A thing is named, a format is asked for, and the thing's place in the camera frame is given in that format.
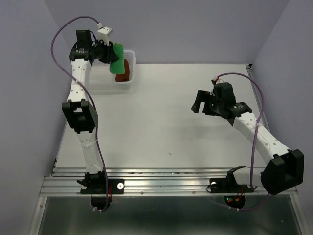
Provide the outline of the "brown towel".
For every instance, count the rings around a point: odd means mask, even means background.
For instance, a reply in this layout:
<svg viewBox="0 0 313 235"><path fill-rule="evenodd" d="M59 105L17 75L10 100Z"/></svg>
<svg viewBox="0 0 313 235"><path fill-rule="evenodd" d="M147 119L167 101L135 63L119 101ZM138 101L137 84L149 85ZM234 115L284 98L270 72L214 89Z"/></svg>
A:
<svg viewBox="0 0 313 235"><path fill-rule="evenodd" d="M116 82L128 82L130 79L130 67L127 59L124 59L124 69L125 72L123 74L117 74L115 76Z"/></svg>

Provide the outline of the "green towel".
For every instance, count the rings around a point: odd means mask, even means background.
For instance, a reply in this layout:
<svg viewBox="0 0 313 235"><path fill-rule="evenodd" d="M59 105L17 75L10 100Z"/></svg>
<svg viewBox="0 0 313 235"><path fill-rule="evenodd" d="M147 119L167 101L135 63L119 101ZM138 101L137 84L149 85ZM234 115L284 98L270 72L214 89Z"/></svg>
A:
<svg viewBox="0 0 313 235"><path fill-rule="evenodd" d="M109 70L112 74L124 74L124 48L122 44L114 43L113 44L113 59L110 62Z"/></svg>

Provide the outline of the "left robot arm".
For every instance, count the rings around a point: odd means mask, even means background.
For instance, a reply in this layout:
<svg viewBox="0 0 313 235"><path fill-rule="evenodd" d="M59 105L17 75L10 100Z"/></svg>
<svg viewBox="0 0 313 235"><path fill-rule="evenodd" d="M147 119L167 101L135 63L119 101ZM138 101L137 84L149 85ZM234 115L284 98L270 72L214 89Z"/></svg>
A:
<svg viewBox="0 0 313 235"><path fill-rule="evenodd" d="M62 111L77 134L84 154L85 176L78 180L82 194L105 194L109 187L96 137L98 114L86 90L86 82L95 60L105 64L118 60L113 43L109 40L110 32L108 27L101 28L97 31L97 38L92 39L90 30L78 30L77 42L69 56L73 81L67 102L62 104Z"/></svg>

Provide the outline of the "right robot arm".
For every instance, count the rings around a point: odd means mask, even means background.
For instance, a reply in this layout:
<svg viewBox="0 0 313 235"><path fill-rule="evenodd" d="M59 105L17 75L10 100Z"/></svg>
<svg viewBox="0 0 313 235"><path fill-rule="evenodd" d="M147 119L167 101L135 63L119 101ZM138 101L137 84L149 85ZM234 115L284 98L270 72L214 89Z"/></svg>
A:
<svg viewBox="0 0 313 235"><path fill-rule="evenodd" d="M267 193L277 195L303 183L304 154L282 144L258 123L252 109L246 103L236 101L230 83L215 84L211 91L199 90L191 110L198 113L201 103L205 115L222 117L238 130L266 165L260 170L238 166L230 169L225 177L210 178L209 193L236 193L241 189L250 193L261 187Z"/></svg>

